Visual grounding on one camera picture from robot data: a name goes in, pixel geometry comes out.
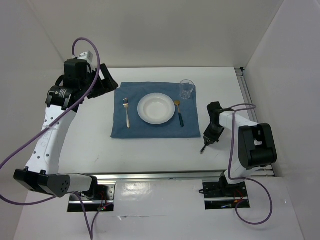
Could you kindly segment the blue cloth placemat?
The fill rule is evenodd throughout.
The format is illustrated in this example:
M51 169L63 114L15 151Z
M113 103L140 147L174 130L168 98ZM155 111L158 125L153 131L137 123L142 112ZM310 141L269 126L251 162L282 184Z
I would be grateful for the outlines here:
M181 127L178 114L166 123L153 125L143 121L138 115L138 103L146 95L161 93L173 101L180 101L180 111L184 122ZM123 99L128 98L130 128L127 128L126 110ZM201 136L197 110L197 92L194 88L189 99L180 96L180 85L169 82L122 82L114 92L114 114L111 138L113 139L172 139L199 138Z

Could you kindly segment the silver knife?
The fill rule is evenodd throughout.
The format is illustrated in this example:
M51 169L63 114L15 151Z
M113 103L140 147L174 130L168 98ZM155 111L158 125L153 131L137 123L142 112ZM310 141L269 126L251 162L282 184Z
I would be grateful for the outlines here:
M203 153L205 152L207 146L208 146L208 145L205 144L205 145L202 147L202 149L200 150L200 154L203 154Z

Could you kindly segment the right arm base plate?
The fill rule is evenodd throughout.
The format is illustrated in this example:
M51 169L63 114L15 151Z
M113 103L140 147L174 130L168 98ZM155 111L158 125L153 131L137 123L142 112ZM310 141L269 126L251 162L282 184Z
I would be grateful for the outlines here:
M198 192L204 196L206 210L234 209L238 203L239 208L251 207L244 182L227 188L222 188L219 182L203 182Z

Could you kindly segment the white scalloped plate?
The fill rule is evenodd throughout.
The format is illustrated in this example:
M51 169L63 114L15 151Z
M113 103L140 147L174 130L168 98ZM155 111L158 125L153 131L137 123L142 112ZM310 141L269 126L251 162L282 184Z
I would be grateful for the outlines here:
M167 123L175 114L173 100L163 93L145 95L137 105L139 117L151 125Z

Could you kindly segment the clear drinking glass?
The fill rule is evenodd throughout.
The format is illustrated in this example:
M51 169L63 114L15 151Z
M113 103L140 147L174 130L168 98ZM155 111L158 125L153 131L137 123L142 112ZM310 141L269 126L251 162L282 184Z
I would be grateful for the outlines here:
M184 100L187 100L191 97L195 89L195 85L191 80L184 79L179 83L179 88L180 88L180 97Z

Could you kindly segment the gold spoon green handle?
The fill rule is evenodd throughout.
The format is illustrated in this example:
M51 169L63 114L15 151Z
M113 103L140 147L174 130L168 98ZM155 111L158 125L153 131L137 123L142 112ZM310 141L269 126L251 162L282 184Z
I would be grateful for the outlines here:
M174 100L173 102L174 102L174 104L175 104L175 106L177 107L177 110L178 110L178 117L179 117L180 126L184 127L184 121L183 121L183 117L182 117L181 110L180 110L180 101L179 100Z

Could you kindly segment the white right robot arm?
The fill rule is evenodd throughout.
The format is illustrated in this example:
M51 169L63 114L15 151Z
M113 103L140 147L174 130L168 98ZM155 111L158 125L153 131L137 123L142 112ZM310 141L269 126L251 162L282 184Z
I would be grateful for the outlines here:
M222 108L216 101L207 106L210 123L203 134L204 146L217 143L224 130L231 131L231 146L228 167L219 178L218 190L223 196L230 196L252 173L277 161L277 151L268 123L257 123L237 114L254 109L253 104L237 104Z

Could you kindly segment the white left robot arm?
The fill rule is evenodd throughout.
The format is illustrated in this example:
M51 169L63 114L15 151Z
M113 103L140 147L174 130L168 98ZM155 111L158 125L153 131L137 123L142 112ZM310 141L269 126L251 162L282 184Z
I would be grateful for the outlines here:
M74 58L64 62L64 74L50 88L45 101L45 133L38 139L24 169L16 169L13 178L29 191L61 198L80 192L92 200L99 193L98 180L87 174L60 174L59 161L69 127L78 111L73 104L83 103L82 96L97 98L113 92L119 85L107 66L93 70L87 60Z

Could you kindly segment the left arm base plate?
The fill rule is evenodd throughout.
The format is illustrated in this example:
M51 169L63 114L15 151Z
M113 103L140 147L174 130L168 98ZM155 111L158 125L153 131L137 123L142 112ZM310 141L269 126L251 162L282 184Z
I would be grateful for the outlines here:
M115 182L105 182L99 183L91 196L85 195L84 193L79 193L78 195L83 202L86 212L96 213L98 210L101 210L102 212L113 212L115 190ZM69 196L67 212L83 212L81 202L75 194Z

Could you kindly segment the silver fork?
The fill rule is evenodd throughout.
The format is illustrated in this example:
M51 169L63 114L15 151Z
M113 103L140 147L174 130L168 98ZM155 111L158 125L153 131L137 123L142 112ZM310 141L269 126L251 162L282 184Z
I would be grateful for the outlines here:
M126 126L129 129L131 127L131 125L130 125L130 118L129 118L129 112L128 112L128 109L129 109L128 98L123 99L123 106L124 106L125 112L126 112Z

